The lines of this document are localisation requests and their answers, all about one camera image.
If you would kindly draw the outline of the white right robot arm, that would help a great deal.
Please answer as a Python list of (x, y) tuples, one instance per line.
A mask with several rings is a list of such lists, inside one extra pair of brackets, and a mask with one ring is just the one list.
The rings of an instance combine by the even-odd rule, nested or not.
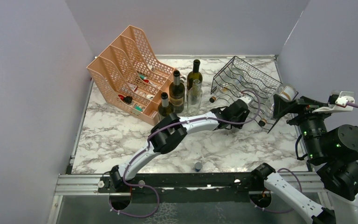
[(327, 103), (300, 97), (287, 100), (275, 94), (273, 118), (293, 113), (288, 121), (299, 127), (308, 163), (318, 166), (317, 175), (331, 196), (328, 209), (288, 184), (270, 165), (263, 163), (251, 173), (254, 189), (272, 191), (309, 224), (358, 224), (358, 127), (344, 124), (327, 131), (324, 120), (335, 112), (356, 107), (349, 92), (331, 94)]

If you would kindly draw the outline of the green bottle brown Primitivo label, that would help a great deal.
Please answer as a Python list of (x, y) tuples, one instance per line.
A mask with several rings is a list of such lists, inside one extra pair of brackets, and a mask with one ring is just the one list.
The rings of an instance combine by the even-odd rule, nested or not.
[(158, 117), (162, 121), (165, 117), (173, 113), (173, 105), (169, 101), (169, 96), (166, 92), (161, 93), (161, 102), (158, 106)]

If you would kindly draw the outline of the green wine bottle silver neck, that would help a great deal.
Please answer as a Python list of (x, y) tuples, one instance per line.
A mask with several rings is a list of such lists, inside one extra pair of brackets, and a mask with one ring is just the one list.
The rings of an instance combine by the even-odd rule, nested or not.
[(185, 86), (180, 81), (180, 72), (173, 72), (173, 82), (169, 86), (169, 99), (175, 113), (182, 113), (185, 102)]

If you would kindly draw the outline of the green bottle cream label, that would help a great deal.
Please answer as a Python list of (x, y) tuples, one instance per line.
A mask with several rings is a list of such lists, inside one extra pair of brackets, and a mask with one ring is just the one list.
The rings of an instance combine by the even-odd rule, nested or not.
[(195, 59), (193, 61), (193, 70), (187, 75), (187, 90), (189, 91), (192, 86), (194, 80), (199, 80), (200, 84), (203, 82), (203, 76), (200, 73), (200, 60)]

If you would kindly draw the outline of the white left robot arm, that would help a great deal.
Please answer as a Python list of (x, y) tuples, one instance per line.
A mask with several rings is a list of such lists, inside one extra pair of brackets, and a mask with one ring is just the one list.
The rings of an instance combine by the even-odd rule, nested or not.
[(151, 129), (145, 144), (127, 162), (115, 165), (109, 172), (110, 185), (117, 191), (123, 191), (152, 159), (173, 151), (181, 141), (190, 134), (202, 131), (226, 129), (228, 126), (241, 129), (245, 124), (255, 120), (262, 110), (262, 103), (257, 100), (257, 111), (248, 119), (249, 106), (253, 99), (244, 95), (229, 106), (213, 108), (210, 111), (191, 117), (169, 114)]

